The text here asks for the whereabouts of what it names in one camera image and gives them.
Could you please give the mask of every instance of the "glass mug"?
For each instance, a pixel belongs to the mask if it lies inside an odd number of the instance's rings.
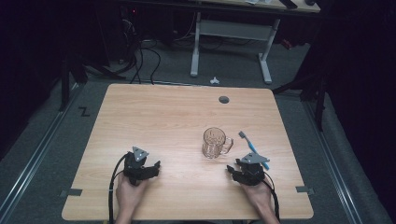
[[[215,159],[220,154],[227,154],[233,146],[233,139],[225,135],[219,128],[209,128],[204,132],[202,152],[209,159]]]

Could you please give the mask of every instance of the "white desk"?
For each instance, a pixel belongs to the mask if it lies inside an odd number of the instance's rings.
[[[241,0],[201,0],[201,2],[237,5],[240,7],[262,7],[287,10],[286,7],[278,0],[272,0],[269,4],[265,4],[263,1],[260,1],[255,6]],[[307,5],[304,0],[293,0],[293,2],[297,5],[297,8],[293,9],[293,11],[298,11],[302,13],[320,12],[320,8],[317,4],[314,4],[311,7]],[[198,12],[195,28],[195,43],[191,61],[191,76],[198,76],[200,35],[216,35],[232,38],[266,41],[263,51],[258,55],[258,58],[262,68],[262,76],[264,78],[264,82],[266,84],[271,84],[272,79],[266,60],[273,44],[274,38],[276,36],[276,31],[279,23],[280,19],[276,19],[273,25],[266,26],[225,21],[202,20],[201,13]]]

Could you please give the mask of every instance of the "toothbrush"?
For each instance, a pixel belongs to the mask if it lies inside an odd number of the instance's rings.
[[[259,153],[257,153],[256,148],[254,148],[253,144],[251,144],[250,140],[248,140],[248,137],[242,131],[239,132],[239,136],[241,136],[241,138],[245,138],[247,140],[248,147],[250,147],[252,152],[259,154]],[[270,169],[270,167],[268,166],[268,164],[266,162],[262,162],[262,166],[264,166],[264,168],[266,170]]]

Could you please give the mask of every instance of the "hand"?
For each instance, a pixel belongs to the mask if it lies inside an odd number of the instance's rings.
[[[139,186],[133,186],[128,177],[123,173],[119,174],[116,195],[120,210],[116,219],[117,224],[131,223],[134,210],[142,200],[148,182],[143,180]]]
[[[265,178],[264,181],[271,186],[268,180]],[[247,194],[247,197],[260,217],[266,224],[279,223],[276,218],[274,209],[271,204],[271,190],[264,183],[256,186],[248,186],[241,184],[242,189]]]

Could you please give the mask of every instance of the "wire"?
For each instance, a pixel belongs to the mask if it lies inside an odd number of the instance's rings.
[[[264,180],[262,180],[262,183],[264,183],[271,190],[271,194],[274,197],[275,215],[276,215],[277,220],[280,222],[280,218],[279,218],[279,200],[277,199],[277,195],[275,193],[274,181],[272,180],[271,176],[269,176],[267,173],[265,173],[265,175],[267,175],[270,178],[273,187],[271,188],[271,186],[267,182],[265,182]]]
[[[90,65],[94,70],[98,71],[99,73],[96,73],[96,72],[92,71],[87,66],[84,66],[85,70],[88,73],[91,73],[91,74],[96,75],[96,76],[106,75],[106,76],[112,77],[112,78],[118,78],[118,79],[122,78],[122,79],[124,79],[125,77],[119,77],[118,75],[130,70],[131,68],[133,68],[136,65],[137,59],[136,59],[136,57],[134,55],[134,49],[136,49],[136,48],[137,48],[136,44],[132,44],[132,45],[128,45],[127,44],[126,57],[128,57],[128,54],[131,54],[131,57],[130,57],[130,60],[129,60],[128,64],[125,67],[121,68],[120,70],[117,70],[117,71],[113,72],[113,71],[110,71],[110,70],[102,67],[99,64],[95,64],[94,62],[89,62],[86,59],[85,60],[82,59],[83,61],[86,61],[85,62],[86,64]]]
[[[129,30],[131,29],[132,26],[134,26],[130,21],[122,19],[122,21],[125,21],[126,23],[128,23],[128,30],[126,32],[129,32]]]
[[[145,49],[145,50],[149,50],[149,51],[151,51],[151,52],[157,54],[157,56],[158,56],[158,63],[157,63],[157,66],[154,68],[154,71],[152,71],[151,75],[149,76],[149,80],[150,80],[151,84],[154,85],[153,76],[154,76],[155,71],[157,71],[158,67],[160,66],[160,63],[161,63],[161,56],[160,56],[159,53],[157,53],[157,52],[156,52],[155,50],[153,50],[153,49]]]
[[[191,30],[192,30],[192,26],[194,25],[196,14],[197,13],[194,12],[194,14],[192,15],[192,21],[191,21],[191,25],[190,25],[189,31],[187,31],[187,33],[184,34],[181,38],[175,39],[175,41],[183,40],[185,38],[190,38],[191,36],[193,36],[193,35],[189,35],[189,34],[190,34]]]
[[[199,45],[199,47],[200,48],[202,48],[202,49],[208,49],[208,50],[215,50],[215,49],[218,49],[218,48],[220,48],[221,46],[222,46],[222,44],[224,43],[224,38],[220,38],[219,39],[219,44],[217,45],[217,46],[215,46],[214,48],[206,48],[206,47],[204,47],[203,45]]]
[[[243,43],[238,43],[238,42],[235,41],[235,40],[238,40],[238,39],[235,39],[235,38],[226,38],[226,39],[224,40],[224,42],[227,43],[227,44],[232,44],[232,45],[245,46],[245,45],[250,44],[250,42],[255,43],[255,42],[258,41],[258,40],[249,39],[249,40],[244,40]]]
[[[186,37],[184,39],[180,39],[178,41],[175,41],[174,44],[176,44],[178,46],[181,46],[181,47],[191,46],[191,45],[193,45],[195,43],[194,40],[191,39],[192,37],[194,37],[194,35],[191,35],[191,36],[188,36],[188,37]],[[188,42],[188,44],[180,44],[179,42]]]
[[[114,180],[116,179],[116,176],[120,173],[117,172],[119,169],[120,163],[125,159],[127,154],[123,155],[119,162],[117,162],[116,167],[114,168],[113,175],[111,176],[110,180],[110,185],[108,187],[108,221],[110,224],[114,223],[114,215],[113,215],[113,189],[114,189]]]
[[[142,52],[142,48],[139,48],[139,52],[140,52],[140,59],[141,59],[141,62],[140,62],[139,67],[138,67],[138,68],[136,67],[136,73],[134,74],[134,77],[131,79],[131,82],[129,82],[129,84],[132,84],[132,83],[134,82],[134,79],[135,79],[136,77],[139,78],[139,84],[142,84],[142,81],[140,80],[140,76],[139,76],[139,71],[140,71],[140,69],[141,69],[142,66],[143,66],[143,52]]]

